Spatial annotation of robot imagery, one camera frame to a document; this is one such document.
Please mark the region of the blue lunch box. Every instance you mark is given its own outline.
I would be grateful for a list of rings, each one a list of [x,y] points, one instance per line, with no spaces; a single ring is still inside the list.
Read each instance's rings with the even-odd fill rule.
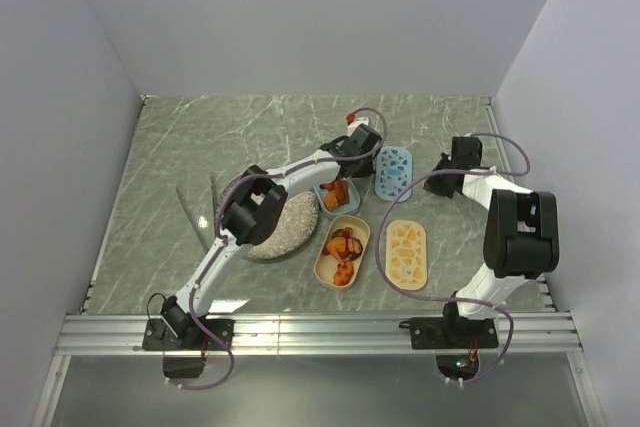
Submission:
[[[330,219],[333,219],[339,215],[355,215],[358,213],[361,203],[360,194],[351,179],[346,179],[346,185],[348,187],[349,200],[342,205],[336,206],[333,210],[329,210],[324,202],[324,199],[328,193],[328,190],[320,186],[315,186],[313,191],[319,201],[320,211]]]

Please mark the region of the blue patterned lid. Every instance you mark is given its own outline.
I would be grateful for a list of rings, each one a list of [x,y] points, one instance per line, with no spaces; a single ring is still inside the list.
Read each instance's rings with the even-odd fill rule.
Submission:
[[[374,190],[382,200],[407,201],[412,194],[409,189],[400,193],[411,183],[413,176],[412,154],[403,147],[384,146],[376,157]]]

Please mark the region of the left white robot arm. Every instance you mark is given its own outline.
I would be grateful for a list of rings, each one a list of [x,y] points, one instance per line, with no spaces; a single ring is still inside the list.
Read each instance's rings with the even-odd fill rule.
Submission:
[[[271,237],[288,198],[342,178],[371,176],[386,135],[360,125],[279,169],[248,167],[221,201],[211,248],[186,284],[163,303],[166,337],[180,349],[195,346],[205,331],[202,320],[233,265]]]

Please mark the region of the beige lunch box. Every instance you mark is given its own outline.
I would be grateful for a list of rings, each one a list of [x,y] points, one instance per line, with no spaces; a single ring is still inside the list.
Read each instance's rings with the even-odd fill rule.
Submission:
[[[339,262],[330,254],[324,255],[323,251],[326,247],[326,244],[332,239],[332,235],[338,230],[344,230],[345,228],[350,229],[352,237],[355,237],[360,241],[362,252],[357,258],[351,261],[353,266],[353,274],[350,276],[349,281],[343,282],[341,285],[338,285],[334,283],[334,277],[339,270]],[[351,215],[340,215],[334,218],[329,225],[325,238],[322,242],[321,249],[314,264],[314,274],[317,281],[324,287],[337,291],[345,291],[350,289],[354,285],[358,277],[364,253],[367,250],[367,244],[369,242],[370,235],[371,229],[369,227],[369,224],[359,217]]]

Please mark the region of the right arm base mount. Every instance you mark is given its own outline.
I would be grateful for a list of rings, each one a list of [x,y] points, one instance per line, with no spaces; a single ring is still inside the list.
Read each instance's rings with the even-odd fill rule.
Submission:
[[[436,356],[438,371],[446,380],[469,381],[480,370],[479,351],[499,346],[493,320],[446,320],[444,317],[413,317],[400,321],[410,335],[413,350],[442,350]]]

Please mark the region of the orange fried cutlet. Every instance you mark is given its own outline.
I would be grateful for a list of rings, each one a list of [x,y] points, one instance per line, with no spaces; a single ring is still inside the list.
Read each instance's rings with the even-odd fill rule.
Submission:
[[[336,208],[340,206],[340,202],[338,197],[335,195],[334,191],[328,191],[323,199],[323,205],[325,209],[329,212],[333,212]]]

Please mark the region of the bacon piece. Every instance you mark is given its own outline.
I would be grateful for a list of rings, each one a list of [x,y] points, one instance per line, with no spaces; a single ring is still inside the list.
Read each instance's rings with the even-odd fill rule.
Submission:
[[[349,239],[348,247],[350,252],[360,253],[362,251],[362,245],[357,239]]]
[[[349,238],[352,237],[352,232],[353,232],[353,230],[351,228],[347,227],[347,228],[344,228],[344,229],[341,230],[340,235],[342,237],[346,238],[346,239],[349,239]]]

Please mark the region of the spotted orange food piece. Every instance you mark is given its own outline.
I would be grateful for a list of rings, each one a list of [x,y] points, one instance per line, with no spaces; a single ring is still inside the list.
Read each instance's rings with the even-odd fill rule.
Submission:
[[[336,272],[333,275],[333,284],[335,286],[346,286],[354,275],[354,267],[351,261],[345,261],[343,264],[337,266]]]

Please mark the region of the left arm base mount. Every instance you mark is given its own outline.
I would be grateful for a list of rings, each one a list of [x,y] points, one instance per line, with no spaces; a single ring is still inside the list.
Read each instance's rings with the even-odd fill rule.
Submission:
[[[235,366],[231,351],[235,321],[229,318],[207,318],[194,321],[177,303],[175,296],[151,295],[146,306],[147,321],[141,349],[163,354],[165,380],[177,388],[204,390],[207,385],[194,385],[204,373],[208,355],[221,352],[229,356],[229,369],[213,386],[226,381]]]

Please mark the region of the red-brown meat slab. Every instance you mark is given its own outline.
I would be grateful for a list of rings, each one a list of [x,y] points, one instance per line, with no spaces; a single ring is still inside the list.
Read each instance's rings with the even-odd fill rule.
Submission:
[[[334,194],[339,205],[348,204],[350,201],[348,182],[344,179],[337,180],[334,186]]]

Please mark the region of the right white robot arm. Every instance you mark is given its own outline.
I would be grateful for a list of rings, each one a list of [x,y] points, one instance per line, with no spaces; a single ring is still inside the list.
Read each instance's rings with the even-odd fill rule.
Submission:
[[[530,280],[552,272],[559,263],[556,196],[520,187],[493,167],[482,165],[477,135],[452,139],[424,189],[441,197],[456,193],[487,210],[483,264],[465,287],[445,304],[442,338],[460,347],[476,333],[474,321],[494,316],[510,295]]]

